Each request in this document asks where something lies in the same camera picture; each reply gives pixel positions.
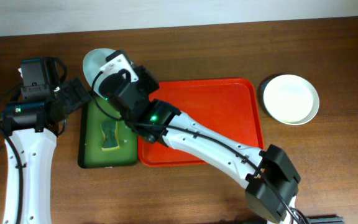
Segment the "white cream plate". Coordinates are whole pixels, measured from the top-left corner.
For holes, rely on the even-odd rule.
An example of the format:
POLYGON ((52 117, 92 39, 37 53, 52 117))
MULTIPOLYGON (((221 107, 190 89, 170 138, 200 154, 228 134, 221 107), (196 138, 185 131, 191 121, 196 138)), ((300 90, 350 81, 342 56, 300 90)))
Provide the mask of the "white cream plate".
POLYGON ((318 113, 320 100, 316 88, 297 75, 279 75, 264 85, 262 101, 269 115, 277 121, 299 126, 318 113))

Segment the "green yellow sponge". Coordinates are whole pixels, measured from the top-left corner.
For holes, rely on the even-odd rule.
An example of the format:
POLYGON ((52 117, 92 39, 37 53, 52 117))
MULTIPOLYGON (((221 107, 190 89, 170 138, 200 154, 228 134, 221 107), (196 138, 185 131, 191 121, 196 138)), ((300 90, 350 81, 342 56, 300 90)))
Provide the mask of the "green yellow sponge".
POLYGON ((113 151, 119 149, 119 141, 116 137, 117 122, 107 121, 101 125, 103 135, 103 143, 101 149, 103 151, 113 151))

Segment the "light blue plate top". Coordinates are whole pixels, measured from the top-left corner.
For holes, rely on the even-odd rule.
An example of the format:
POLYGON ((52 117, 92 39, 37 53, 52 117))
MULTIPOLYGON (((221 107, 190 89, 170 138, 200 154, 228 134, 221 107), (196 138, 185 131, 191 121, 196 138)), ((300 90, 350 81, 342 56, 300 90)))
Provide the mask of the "light blue plate top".
POLYGON ((124 80, 130 80, 131 83, 139 80, 134 71, 134 64, 122 50, 94 49, 88 52, 83 59, 83 73, 90 86, 93 84, 97 74, 101 73, 93 87, 94 92, 100 97, 104 96, 99 92, 102 82, 110 76, 116 77, 117 73, 122 69, 130 73, 130 75, 122 75, 124 80))

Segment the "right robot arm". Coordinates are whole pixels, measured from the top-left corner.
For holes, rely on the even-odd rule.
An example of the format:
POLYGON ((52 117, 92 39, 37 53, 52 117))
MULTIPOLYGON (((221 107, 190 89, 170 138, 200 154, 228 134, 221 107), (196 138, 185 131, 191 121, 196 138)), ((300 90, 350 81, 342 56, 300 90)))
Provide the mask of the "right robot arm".
POLYGON ((270 223, 306 223, 294 208, 301 178, 283 149, 271 144, 263 151, 235 142, 170 103, 150 100, 158 81, 143 66, 131 64, 120 50, 102 57, 92 85, 144 140, 191 154, 235 180, 258 216, 270 223))

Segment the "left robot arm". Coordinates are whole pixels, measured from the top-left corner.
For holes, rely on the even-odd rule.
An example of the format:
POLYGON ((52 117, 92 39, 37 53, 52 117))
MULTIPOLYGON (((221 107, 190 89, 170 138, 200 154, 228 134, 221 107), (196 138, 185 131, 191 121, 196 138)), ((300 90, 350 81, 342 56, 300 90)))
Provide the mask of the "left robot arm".
POLYGON ((21 61, 19 93, 1 113, 8 173, 4 223, 51 223, 52 159, 67 117, 90 100, 56 57, 21 61))

